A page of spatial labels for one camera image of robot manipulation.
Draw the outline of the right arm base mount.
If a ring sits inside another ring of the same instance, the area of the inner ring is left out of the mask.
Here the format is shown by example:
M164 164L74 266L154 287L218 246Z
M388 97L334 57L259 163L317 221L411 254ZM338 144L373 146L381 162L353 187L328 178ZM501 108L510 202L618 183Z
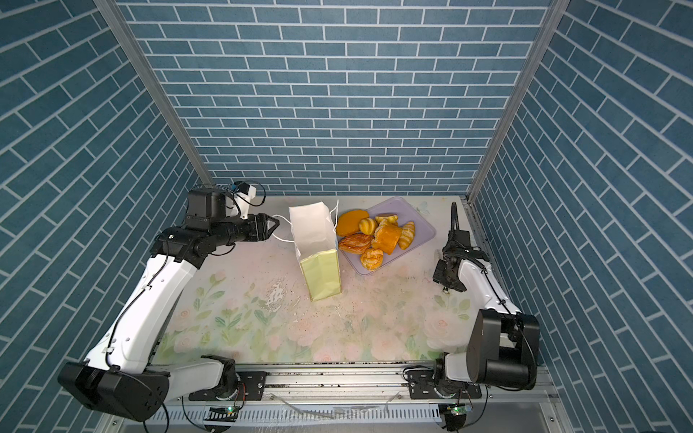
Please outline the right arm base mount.
M442 371L431 367L406 367L402 370L402 378L413 400L476 400L482 397L479 385L450 380Z

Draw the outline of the square orange toast bread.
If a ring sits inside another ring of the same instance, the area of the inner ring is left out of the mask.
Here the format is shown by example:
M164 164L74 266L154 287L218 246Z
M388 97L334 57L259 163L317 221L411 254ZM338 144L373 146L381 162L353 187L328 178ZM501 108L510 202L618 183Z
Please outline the square orange toast bread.
M372 247L382 250L385 254L392 254L398 245L402 235L402 229L396 224L381 224L375 229Z

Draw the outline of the paper gift bag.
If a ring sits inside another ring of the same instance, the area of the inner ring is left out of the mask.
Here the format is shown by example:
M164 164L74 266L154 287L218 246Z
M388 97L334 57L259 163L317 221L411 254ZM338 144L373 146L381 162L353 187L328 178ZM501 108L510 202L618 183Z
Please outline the paper gift bag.
M333 213L324 202L289 207L289 217L274 215L290 226L292 238L274 237L293 244L301 273L306 281L311 301L322 301L341 294L341 272L337 252L336 223Z

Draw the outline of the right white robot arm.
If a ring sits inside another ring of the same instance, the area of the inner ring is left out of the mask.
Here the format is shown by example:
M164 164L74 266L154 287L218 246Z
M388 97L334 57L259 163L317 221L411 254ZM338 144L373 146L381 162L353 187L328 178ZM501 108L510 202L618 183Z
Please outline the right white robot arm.
M472 247L446 247L433 280L445 289L467 292L480 305L467 349L442 358L449 382L485 384L505 391L534 388L540 358L538 319L512 303L494 276L488 256Z

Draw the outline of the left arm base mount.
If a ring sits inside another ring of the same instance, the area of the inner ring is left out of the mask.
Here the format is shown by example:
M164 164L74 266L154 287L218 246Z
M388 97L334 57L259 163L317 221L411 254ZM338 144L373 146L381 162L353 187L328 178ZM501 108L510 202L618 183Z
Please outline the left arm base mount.
M211 388L189 394L192 402L216 402L228 400L261 401L265 391L267 372L236 370L236 361L217 355L204 355L203 360L214 360L221 364L222 373L218 383Z

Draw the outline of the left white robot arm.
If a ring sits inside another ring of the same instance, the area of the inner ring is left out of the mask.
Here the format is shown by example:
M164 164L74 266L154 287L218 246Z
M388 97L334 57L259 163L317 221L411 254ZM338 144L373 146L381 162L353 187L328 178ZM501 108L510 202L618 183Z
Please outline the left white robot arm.
M205 355L198 361L153 367L150 358L182 291L218 247L262 242L279 227L277 218L203 218L199 225L170 227L157 236L143 276L99 342L80 362L61 368L58 382L84 407L144 422L166 402L202 393L234 399L240 379L232 359Z

